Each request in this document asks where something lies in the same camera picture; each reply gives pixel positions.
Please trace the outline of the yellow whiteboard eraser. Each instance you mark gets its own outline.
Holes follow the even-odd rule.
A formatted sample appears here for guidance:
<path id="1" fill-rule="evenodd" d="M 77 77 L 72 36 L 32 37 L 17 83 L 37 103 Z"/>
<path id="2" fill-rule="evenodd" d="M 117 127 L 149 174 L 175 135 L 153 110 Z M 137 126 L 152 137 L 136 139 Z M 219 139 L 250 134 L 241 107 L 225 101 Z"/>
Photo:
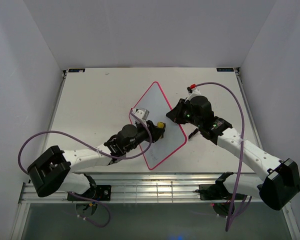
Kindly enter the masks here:
<path id="1" fill-rule="evenodd" d="M 160 129 L 164 129 L 166 127 L 165 123 L 161 121 L 159 121 L 156 126 Z"/>

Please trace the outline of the pink framed whiteboard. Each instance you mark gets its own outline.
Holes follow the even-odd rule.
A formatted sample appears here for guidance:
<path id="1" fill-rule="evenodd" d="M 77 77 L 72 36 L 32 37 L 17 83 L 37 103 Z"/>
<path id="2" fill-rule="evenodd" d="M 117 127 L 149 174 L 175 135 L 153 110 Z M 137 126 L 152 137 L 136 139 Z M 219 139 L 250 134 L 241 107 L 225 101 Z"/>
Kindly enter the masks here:
<path id="1" fill-rule="evenodd" d="M 143 158 L 149 170 L 171 157 L 187 143 L 183 128 L 171 121 L 166 114 L 172 107 L 161 87 L 154 81 L 132 107 L 132 113 L 143 121 L 152 121 L 155 127 L 164 129 L 163 135 L 149 146 Z"/>

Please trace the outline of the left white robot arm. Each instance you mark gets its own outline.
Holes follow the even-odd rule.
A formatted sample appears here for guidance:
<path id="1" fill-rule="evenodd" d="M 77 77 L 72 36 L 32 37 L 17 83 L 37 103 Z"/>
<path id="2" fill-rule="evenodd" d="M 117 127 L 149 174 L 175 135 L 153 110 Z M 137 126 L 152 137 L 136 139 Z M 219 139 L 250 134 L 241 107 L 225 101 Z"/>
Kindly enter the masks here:
<path id="1" fill-rule="evenodd" d="M 153 144 L 164 137 L 166 125 L 127 124 L 104 144 L 80 150 L 62 150 L 54 145 L 44 151 L 28 168 L 27 173 L 37 195 L 44 198 L 57 191 L 73 192 L 85 200 L 96 198 L 97 185 L 92 177 L 78 172 L 94 167 L 109 166 L 126 159 L 127 153 L 141 143 Z"/>

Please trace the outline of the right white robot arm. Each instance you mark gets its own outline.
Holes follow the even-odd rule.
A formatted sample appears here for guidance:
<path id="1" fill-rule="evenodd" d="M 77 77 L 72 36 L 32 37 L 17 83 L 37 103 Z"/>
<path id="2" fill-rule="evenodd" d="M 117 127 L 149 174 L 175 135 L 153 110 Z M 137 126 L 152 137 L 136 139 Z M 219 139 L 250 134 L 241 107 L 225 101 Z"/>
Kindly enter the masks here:
<path id="1" fill-rule="evenodd" d="M 166 116 L 174 123 L 194 125 L 200 134 L 235 157 L 243 156 L 243 163 L 255 177 L 239 178 L 237 194 L 260 198 L 273 210 L 281 210 L 300 192 L 300 175 L 296 162 L 281 160 L 263 151 L 248 140 L 242 140 L 233 126 L 216 116 L 211 103 L 202 95 L 181 98 Z"/>

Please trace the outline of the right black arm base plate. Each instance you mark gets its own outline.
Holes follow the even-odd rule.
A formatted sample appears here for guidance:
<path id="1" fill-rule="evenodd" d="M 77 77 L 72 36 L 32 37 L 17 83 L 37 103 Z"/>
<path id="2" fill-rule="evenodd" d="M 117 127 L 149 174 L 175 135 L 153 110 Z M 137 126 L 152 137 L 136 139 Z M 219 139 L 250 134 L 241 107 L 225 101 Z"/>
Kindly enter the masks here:
<path id="1" fill-rule="evenodd" d="M 198 189 L 194 191 L 199 194 L 201 200 L 225 200 L 232 199 L 232 193 L 229 193 L 225 187 L 217 184 L 200 184 Z"/>

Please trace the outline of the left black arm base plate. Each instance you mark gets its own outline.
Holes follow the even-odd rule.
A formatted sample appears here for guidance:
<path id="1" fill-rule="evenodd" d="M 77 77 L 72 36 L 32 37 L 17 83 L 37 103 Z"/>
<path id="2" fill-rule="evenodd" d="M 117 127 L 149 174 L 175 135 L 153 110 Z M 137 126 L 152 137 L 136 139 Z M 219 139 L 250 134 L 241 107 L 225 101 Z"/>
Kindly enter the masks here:
<path id="1" fill-rule="evenodd" d="M 75 193 L 67 194 L 68 201 L 87 201 L 88 199 L 92 199 L 94 201 L 110 201 L 112 193 L 111 185 L 96 185 L 88 189 L 83 194 Z"/>

